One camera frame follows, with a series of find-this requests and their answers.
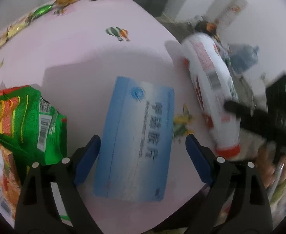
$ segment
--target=blue and white box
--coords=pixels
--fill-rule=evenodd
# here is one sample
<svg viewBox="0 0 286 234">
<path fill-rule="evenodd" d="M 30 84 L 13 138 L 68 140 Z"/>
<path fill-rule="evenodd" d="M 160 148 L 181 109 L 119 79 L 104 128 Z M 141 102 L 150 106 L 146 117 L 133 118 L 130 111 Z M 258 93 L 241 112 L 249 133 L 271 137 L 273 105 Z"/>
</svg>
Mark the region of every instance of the blue and white box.
<svg viewBox="0 0 286 234">
<path fill-rule="evenodd" d="M 106 116 L 94 194 L 161 201 L 167 182 L 174 90 L 118 77 Z"/>
</svg>

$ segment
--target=black device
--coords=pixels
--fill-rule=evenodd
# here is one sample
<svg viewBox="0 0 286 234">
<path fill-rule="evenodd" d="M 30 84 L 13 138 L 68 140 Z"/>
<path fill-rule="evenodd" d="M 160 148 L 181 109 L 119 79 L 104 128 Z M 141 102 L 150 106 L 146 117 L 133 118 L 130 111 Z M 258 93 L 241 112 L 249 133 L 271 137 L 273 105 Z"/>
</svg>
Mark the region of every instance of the black device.
<svg viewBox="0 0 286 234">
<path fill-rule="evenodd" d="M 93 164 L 100 147 L 99 140 L 98 136 L 94 136 L 71 159 L 66 158 L 49 166 L 35 164 L 30 168 L 16 210 L 15 230 L 18 234 L 102 234 L 74 185 L 81 161 L 90 161 Z M 247 162 L 234 164 L 223 158 L 216 158 L 192 134 L 187 136 L 185 145 L 201 180 L 211 187 L 199 210 L 194 210 L 185 234 L 271 233 L 270 205 L 254 165 Z M 50 182 L 57 182 L 73 227 L 61 222 Z M 227 221 L 214 227 L 225 200 L 234 189 Z"/>
<path fill-rule="evenodd" d="M 286 149 L 286 74 L 266 88 L 266 97 L 267 112 L 234 101 L 226 101 L 224 108 L 241 119 L 241 128 L 276 142 L 273 163 L 277 164 L 282 148 Z"/>
</svg>

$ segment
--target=table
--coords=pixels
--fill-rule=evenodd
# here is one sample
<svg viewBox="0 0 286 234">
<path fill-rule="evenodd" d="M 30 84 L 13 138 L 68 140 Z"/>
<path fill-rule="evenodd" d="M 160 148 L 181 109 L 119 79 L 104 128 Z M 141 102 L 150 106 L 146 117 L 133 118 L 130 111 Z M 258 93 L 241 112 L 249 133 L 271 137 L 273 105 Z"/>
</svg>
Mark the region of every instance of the table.
<svg viewBox="0 0 286 234">
<path fill-rule="evenodd" d="M 118 26 L 130 41 L 105 33 Z M 68 117 L 68 155 L 102 136 L 118 75 L 173 87 L 175 115 L 183 104 L 193 116 L 189 129 L 213 148 L 181 45 L 132 0 L 80 0 L 64 15 L 36 19 L 0 50 L 0 88 L 29 84 Z M 172 143 L 164 200 L 134 203 L 93 195 L 93 167 L 79 193 L 105 234 L 139 234 L 155 227 L 195 195 L 203 183 L 186 152 L 185 137 Z"/>
</svg>

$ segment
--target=green snack bag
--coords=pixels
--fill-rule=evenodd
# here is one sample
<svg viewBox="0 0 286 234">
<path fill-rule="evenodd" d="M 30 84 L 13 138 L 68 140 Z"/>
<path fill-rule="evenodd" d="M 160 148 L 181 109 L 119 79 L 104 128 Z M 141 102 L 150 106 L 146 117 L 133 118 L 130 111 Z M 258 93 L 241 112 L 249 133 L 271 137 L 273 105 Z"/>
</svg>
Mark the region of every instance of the green snack bag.
<svg viewBox="0 0 286 234">
<path fill-rule="evenodd" d="M 21 181 L 33 162 L 50 165 L 66 156 L 66 122 L 30 86 L 0 90 L 0 143 L 13 152 Z"/>
</svg>

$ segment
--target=logo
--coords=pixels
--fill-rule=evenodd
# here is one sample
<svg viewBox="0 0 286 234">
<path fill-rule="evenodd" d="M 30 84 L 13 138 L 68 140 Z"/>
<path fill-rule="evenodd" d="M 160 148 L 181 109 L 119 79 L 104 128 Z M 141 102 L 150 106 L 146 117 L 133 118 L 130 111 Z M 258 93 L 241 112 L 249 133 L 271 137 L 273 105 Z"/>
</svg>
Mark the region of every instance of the logo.
<svg viewBox="0 0 286 234">
<path fill-rule="evenodd" d="M 130 96 L 136 101 L 141 101 L 145 97 L 145 92 L 140 87 L 133 87 L 130 91 Z"/>
</svg>

